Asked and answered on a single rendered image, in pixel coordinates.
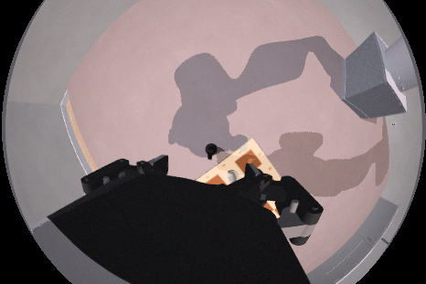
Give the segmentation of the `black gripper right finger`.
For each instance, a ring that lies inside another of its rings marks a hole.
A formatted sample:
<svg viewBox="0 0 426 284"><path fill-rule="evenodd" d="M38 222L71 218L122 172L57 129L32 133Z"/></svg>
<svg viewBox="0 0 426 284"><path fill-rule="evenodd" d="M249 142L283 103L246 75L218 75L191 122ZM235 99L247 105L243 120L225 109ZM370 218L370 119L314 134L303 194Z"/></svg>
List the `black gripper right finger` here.
<svg viewBox="0 0 426 284"><path fill-rule="evenodd" d="M306 243L324 211L293 177L287 175L282 176L281 181L272 180L271 175L264 174L253 163L246 163L244 177L228 185L216 186L262 206L274 201L280 215L278 225L296 246Z"/></svg>

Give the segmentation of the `brown and cream chessboard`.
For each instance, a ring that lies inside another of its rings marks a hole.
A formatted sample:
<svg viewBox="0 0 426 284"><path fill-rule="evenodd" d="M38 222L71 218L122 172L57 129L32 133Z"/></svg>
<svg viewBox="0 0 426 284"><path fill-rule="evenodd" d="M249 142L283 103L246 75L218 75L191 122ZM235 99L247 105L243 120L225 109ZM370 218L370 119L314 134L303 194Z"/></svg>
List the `brown and cream chessboard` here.
<svg viewBox="0 0 426 284"><path fill-rule="evenodd" d="M246 163L253 163L265 174L270 174L273 176L272 180L281 181L279 174L276 172L261 148L252 138L241 145L234 153L229 155L205 174L197 178L196 181L206 184L228 185L230 183L226 180L226 173L228 171L234 170L238 172L240 179L244 177ZM280 217L273 201L267 201L267 204L264 207L270 209L277 218Z"/></svg>

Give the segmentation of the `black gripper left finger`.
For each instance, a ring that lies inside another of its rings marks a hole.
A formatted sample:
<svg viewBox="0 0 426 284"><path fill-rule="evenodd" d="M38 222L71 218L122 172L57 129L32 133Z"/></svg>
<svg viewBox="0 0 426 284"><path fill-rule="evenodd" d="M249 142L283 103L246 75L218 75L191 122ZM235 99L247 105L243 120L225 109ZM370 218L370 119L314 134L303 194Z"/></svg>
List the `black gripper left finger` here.
<svg viewBox="0 0 426 284"><path fill-rule="evenodd" d="M145 166L144 166L145 165ZM152 166L149 166L152 165ZM160 156L149 162L140 161L136 165L130 165L129 160L119 159L102 168L82 177L81 184L84 195L107 184L113 179L131 174L163 174L168 173L168 155Z"/></svg>

